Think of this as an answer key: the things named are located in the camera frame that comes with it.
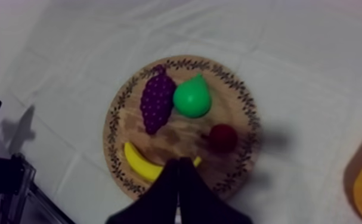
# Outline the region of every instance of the yellow banana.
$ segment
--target yellow banana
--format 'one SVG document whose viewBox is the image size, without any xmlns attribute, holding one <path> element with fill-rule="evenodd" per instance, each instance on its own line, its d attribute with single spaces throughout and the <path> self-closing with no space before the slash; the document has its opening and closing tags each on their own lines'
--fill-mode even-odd
<svg viewBox="0 0 362 224">
<path fill-rule="evenodd" d="M 124 152 L 126 160 L 131 168 L 144 179 L 154 182 L 160 176 L 164 167 L 155 165 L 146 160 L 132 143 L 125 143 Z M 194 166 L 197 167 L 201 161 L 202 159 L 200 157 L 196 157 L 193 161 Z"/>
</svg>

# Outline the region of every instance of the round wooden tray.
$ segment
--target round wooden tray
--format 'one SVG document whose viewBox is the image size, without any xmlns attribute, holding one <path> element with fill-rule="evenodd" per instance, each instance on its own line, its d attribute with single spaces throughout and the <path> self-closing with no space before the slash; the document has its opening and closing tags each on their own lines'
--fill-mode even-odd
<svg viewBox="0 0 362 224">
<path fill-rule="evenodd" d="M 177 85 L 201 73 L 212 95 L 210 112 L 188 119 L 174 109 L 168 123 L 154 136 L 146 134 L 139 109 L 142 91 L 149 78 L 157 75 L 152 68 L 162 64 Z M 213 154 L 201 138 L 212 126 L 231 125 L 238 133 L 236 150 Z M 150 161 L 164 165 L 169 158 L 199 155 L 197 168 L 206 184 L 223 200 L 231 196 L 253 169 L 259 150 L 260 124 L 245 84 L 223 65 L 207 58 L 181 55 L 155 61 L 134 74 L 119 90 L 107 113 L 103 147 L 107 165 L 122 191 L 136 200 L 151 186 L 135 173 L 126 161 L 123 145 L 132 142 Z"/>
</svg>

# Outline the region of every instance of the purple grapes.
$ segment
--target purple grapes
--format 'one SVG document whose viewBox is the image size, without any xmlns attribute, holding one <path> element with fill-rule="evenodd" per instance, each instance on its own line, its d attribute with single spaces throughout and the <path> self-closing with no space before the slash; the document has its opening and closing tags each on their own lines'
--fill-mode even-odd
<svg viewBox="0 0 362 224">
<path fill-rule="evenodd" d="M 167 124 L 174 106 L 172 96 L 177 88 L 162 65 L 153 69 L 158 72 L 158 75 L 147 81 L 140 101 L 144 126 L 149 135 L 154 135 Z"/>
</svg>

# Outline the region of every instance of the green pear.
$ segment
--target green pear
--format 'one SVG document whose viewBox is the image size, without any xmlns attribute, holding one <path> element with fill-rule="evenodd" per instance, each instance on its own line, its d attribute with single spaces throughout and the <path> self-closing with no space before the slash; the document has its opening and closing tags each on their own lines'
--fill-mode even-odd
<svg viewBox="0 0 362 224">
<path fill-rule="evenodd" d="M 178 112 L 186 117 L 205 115 L 211 108 L 211 96 L 203 76 L 198 74 L 180 84 L 174 92 L 173 102 Z"/>
</svg>

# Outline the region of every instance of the white tablecloth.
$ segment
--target white tablecloth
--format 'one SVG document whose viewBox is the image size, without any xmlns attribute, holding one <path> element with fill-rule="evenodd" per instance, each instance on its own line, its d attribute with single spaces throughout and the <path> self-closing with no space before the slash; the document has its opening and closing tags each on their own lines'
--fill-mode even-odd
<svg viewBox="0 0 362 224">
<path fill-rule="evenodd" d="M 362 10 L 358 2 L 347 4 Z M 347 9 L 315 0 L 53 1 L 1 85 L 0 137 L 19 145 L 36 184 L 76 223 L 104 223 L 131 203 L 103 156 L 116 91 L 152 61 L 200 55 L 235 71 L 264 130 L 290 139 L 263 148 L 258 183 L 229 203 L 255 223 L 360 223 L 342 185 L 362 142 L 362 11 Z M 31 105 L 29 135 L 15 140 Z"/>
</svg>

